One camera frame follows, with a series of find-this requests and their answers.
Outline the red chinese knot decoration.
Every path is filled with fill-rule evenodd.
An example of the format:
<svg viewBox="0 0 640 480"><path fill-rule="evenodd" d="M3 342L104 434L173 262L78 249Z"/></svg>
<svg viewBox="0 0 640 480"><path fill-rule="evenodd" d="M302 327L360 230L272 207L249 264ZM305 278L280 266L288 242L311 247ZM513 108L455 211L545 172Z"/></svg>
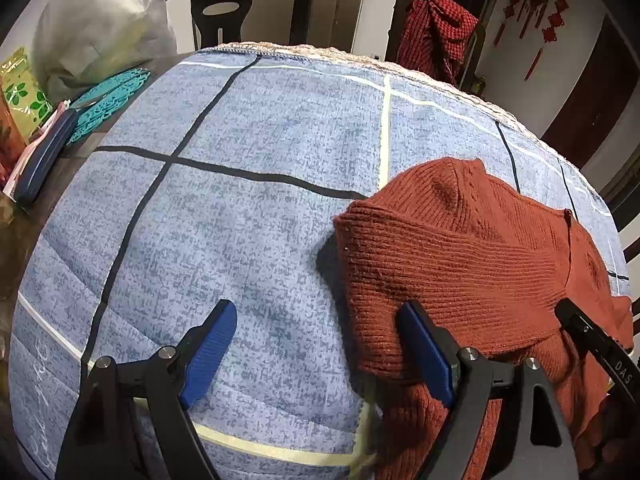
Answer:
<svg viewBox="0 0 640 480"><path fill-rule="evenodd" d="M542 44L524 76L524 80L528 81L544 53L544 46L558 40L558 29L565 25L563 13L569 8L568 0L506 0L492 45L498 47L510 22L521 25L518 33L520 39L525 37L529 29L538 30Z"/></svg>

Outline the white plastic bag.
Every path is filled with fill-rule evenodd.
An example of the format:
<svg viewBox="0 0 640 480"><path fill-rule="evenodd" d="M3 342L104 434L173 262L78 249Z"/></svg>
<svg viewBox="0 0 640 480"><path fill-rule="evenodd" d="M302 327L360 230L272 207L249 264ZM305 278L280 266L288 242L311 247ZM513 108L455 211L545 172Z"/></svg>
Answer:
<svg viewBox="0 0 640 480"><path fill-rule="evenodd" d="M166 0L50 0L30 59L46 95L60 102L123 70L176 53Z"/></svg>

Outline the green leaf patterned packet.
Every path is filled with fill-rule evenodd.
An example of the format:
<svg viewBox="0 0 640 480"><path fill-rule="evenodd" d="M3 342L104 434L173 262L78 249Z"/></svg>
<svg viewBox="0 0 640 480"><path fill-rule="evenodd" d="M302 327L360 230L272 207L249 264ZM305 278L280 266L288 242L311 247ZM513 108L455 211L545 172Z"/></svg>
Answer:
<svg viewBox="0 0 640 480"><path fill-rule="evenodd" d="M23 47L1 64L2 92L26 143L54 111L32 72Z"/></svg>

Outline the navy blue pouch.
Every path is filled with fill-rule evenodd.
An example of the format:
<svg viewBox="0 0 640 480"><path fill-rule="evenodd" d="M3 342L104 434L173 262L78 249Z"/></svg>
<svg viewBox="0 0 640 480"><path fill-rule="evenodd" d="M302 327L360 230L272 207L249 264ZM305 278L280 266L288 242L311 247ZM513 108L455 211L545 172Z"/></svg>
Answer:
<svg viewBox="0 0 640 480"><path fill-rule="evenodd" d="M42 136L26 165L17 178L13 191L14 202L22 207L34 202L42 188L44 180L60 156L64 145L70 140L79 118L78 110L69 108L52 125L45 136Z"/></svg>

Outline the wooden chair under checkered cloth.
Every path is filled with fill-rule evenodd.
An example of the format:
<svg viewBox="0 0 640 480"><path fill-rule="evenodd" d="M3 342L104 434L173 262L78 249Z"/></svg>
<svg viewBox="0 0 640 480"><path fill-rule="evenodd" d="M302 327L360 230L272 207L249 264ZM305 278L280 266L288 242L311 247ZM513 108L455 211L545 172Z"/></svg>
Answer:
<svg viewBox="0 0 640 480"><path fill-rule="evenodd" d="M388 41L385 53L385 59L387 62L396 63L396 55L400 43L402 28L405 25L407 14L412 3L413 0L395 1L392 24L390 24L390 30L388 31ZM480 54L484 47L484 42L485 29L483 25L480 24L480 21L478 21L476 29L472 33L472 36L466 45L465 59L459 70L456 83L453 84L453 86L462 91L469 91L471 89L475 79L476 66L480 60Z"/></svg>

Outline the red checkered cloth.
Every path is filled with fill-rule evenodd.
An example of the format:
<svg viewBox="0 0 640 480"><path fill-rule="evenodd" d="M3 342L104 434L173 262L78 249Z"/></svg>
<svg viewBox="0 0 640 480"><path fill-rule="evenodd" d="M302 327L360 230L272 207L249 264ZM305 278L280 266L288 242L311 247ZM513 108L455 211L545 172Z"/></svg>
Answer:
<svg viewBox="0 0 640 480"><path fill-rule="evenodd" d="M455 84L478 19L454 0L413 0L396 63Z"/></svg>

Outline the teal crochet mat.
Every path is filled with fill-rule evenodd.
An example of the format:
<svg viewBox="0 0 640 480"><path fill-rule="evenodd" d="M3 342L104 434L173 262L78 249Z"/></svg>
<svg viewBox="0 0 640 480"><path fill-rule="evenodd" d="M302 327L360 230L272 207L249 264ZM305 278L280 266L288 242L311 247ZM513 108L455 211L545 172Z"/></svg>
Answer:
<svg viewBox="0 0 640 480"><path fill-rule="evenodd" d="M142 89L151 74L147 68L130 68L105 79L73 102L73 107L79 107L79 118L66 145L80 141L110 119Z"/></svg>

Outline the rust red knit sweater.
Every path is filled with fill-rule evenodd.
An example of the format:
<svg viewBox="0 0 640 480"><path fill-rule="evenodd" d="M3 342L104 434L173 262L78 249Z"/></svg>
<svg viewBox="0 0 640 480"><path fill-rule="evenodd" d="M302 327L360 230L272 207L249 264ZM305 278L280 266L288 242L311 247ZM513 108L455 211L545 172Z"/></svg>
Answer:
<svg viewBox="0 0 640 480"><path fill-rule="evenodd" d="M586 430L608 376L578 353L555 306L572 300L630 348L631 301L614 292L596 245L570 211L516 192L480 160L442 158L352 203L334 228L358 364L378 381L378 478L413 477L447 414L401 347L396 314L408 300L488 358L537 359L570 434Z"/></svg>

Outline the blue grid patterned bedsheet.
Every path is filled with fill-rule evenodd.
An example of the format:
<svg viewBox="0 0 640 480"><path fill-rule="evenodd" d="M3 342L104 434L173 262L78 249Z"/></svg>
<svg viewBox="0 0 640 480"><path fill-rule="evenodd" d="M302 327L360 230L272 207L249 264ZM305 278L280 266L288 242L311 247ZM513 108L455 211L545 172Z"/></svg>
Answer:
<svg viewBox="0 0 640 480"><path fill-rule="evenodd" d="M9 394L27 471L54 477L94 364L145 362L225 299L235 334L188 408L218 476L379 479L378 381L358 364L334 221L442 158L570 211L630 298L604 200L500 107L333 49L228 44L171 67L79 167L23 274Z"/></svg>

